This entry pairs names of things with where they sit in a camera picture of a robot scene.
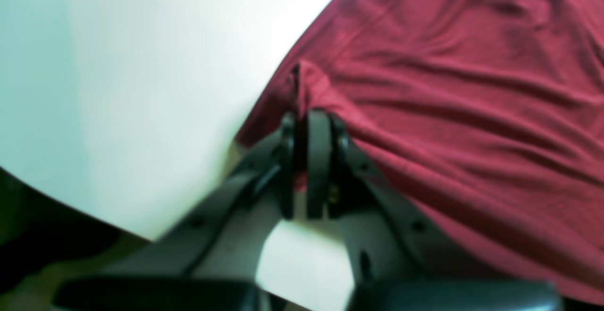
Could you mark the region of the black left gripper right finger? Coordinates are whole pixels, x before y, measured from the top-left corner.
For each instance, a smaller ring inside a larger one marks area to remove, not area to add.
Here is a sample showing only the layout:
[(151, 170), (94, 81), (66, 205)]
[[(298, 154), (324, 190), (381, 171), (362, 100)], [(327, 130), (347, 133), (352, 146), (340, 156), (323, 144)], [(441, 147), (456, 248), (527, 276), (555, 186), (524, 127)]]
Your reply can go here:
[(310, 219), (335, 220), (354, 286), (348, 311), (560, 311), (550, 283), (514, 279), (451, 240), (386, 180), (343, 120), (308, 114)]

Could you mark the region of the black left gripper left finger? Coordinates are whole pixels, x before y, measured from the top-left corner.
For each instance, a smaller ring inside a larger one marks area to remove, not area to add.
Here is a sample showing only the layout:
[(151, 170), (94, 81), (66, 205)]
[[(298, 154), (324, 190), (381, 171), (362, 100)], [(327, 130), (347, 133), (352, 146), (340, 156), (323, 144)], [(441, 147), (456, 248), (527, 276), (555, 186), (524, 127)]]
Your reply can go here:
[(271, 311), (255, 277), (265, 241), (294, 215), (295, 118), (255, 144), (227, 179), (160, 240), (64, 283), (61, 311)]

